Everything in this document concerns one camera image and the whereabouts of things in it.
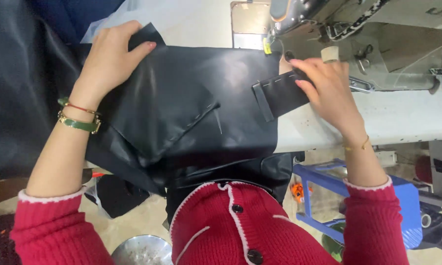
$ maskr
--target floor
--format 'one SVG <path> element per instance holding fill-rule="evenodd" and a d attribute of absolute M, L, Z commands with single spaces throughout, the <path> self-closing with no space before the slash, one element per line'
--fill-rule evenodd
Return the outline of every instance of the floor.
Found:
<path fill-rule="evenodd" d="M 332 158 L 343 157 L 343 149 L 341 148 L 310 151 L 306 154 L 304 164 L 326 162 Z M 392 170 L 403 174 L 413 174 L 412 170 L 406 168 L 406 164 L 405 169 L 394 168 Z M 318 187 L 313 187 L 312 210 L 314 217 L 319 221 L 339 217 L 340 214 L 336 210 L 340 201 L 341 198 L 335 194 L 328 193 L 328 191 Z M 0 215 L 13 213 L 16 208 L 16 202 L 17 197 L 1 202 Z M 129 213 L 109 220 L 100 216 L 95 205 L 86 198 L 83 198 L 80 210 L 86 213 L 86 220 L 94 225 L 107 250 L 112 253 L 121 242 L 137 235 L 151 234 L 171 243 L 168 231 L 162 226 L 167 217 L 165 206 L 164 198 L 153 195 Z M 322 233 L 295 219 L 295 213 L 301 210 L 301 206 L 298 206 L 289 194 L 285 196 L 283 208 L 291 220 L 312 234 L 320 242 Z M 438 249 L 409 250 L 408 257 L 412 265 L 442 264 L 442 250 Z"/>

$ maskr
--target red fabric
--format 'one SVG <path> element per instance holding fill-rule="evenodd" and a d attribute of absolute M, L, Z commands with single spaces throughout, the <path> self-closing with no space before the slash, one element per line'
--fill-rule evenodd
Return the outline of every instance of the red fabric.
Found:
<path fill-rule="evenodd" d="M 348 189 L 344 264 L 408 264 L 393 186 Z M 77 212 L 80 200 L 18 203 L 11 236 L 25 265 L 112 264 L 92 225 Z M 235 213 L 232 205 L 243 211 Z M 278 202 L 258 187 L 205 184 L 183 202 L 172 221 L 173 263 L 251 265 L 246 252 L 257 250 L 263 265 L 338 264 L 287 218 Z"/>

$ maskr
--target gold bracelet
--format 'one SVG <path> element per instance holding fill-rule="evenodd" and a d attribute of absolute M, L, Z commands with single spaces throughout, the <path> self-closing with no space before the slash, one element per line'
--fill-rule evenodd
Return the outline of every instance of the gold bracelet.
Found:
<path fill-rule="evenodd" d="M 367 140 L 365 141 L 365 143 L 362 144 L 362 149 L 365 150 L 365 145 L 370 141 L 370 136 L 367 135 Z M 352 147 L 347 147 L 347 146 L 343 146 L 345 148 L 346 151 L 352 151 L 354 150 Z"/>

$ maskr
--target black button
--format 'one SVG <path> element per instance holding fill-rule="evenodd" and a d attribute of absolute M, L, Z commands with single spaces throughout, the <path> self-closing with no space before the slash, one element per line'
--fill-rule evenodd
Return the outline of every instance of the black button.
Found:
<path fill-rule="evenodd" d="M 248 259 L 255 265 L 260 265 L 263 262 L 262 254 L 257 250 L 249 250 Z"/>
<path fill-rule="evenodd" d="M 244 209 L 241 207 L 241 205 L 237 205 L 237 204 L 232 206 L 232 210 L 238 214 L 244 212 Z"/>

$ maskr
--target woman's right hand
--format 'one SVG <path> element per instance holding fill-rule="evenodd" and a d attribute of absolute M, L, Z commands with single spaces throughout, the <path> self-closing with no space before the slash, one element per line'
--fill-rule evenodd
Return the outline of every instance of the woman's right hand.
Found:
<path fill-rule="evenodd" d="M 321 58 L 292 59 L 290 63 L 313 81 L 314 86 L 305 80 L 296 80 L 296 84 L 306 93 L 321 118 L 336 127 L 348 141 L 363 134 L 364 121 L 349 88 L 348 63 L 325 64 Z"/>

